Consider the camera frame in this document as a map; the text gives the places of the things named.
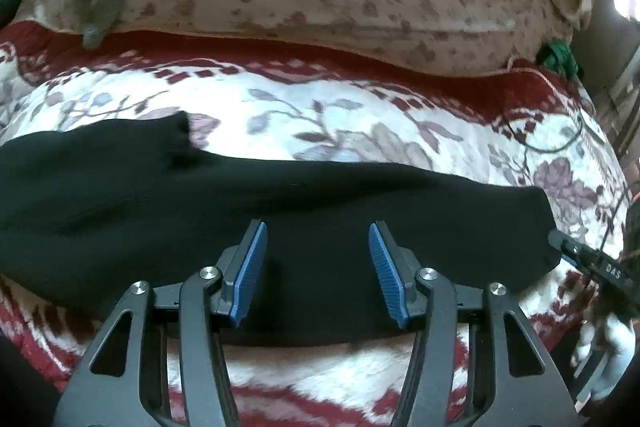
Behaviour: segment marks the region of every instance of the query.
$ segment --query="blue rubber pad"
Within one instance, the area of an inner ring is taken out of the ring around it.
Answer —
[[[404,299],[404,285],[400,280],[396,266],[391,260],[380,230],[373,224],[369,227],[369,253],[373,266],[378,274],[378,281],[385,297],[386,309],[389,316],[404,330],[409,322],[409,313]]]
[[[234,303],[231,306],[229,318],[235,328],[239,326],[249,311],[266,250],[267,225],[260,223],[234,284]]]

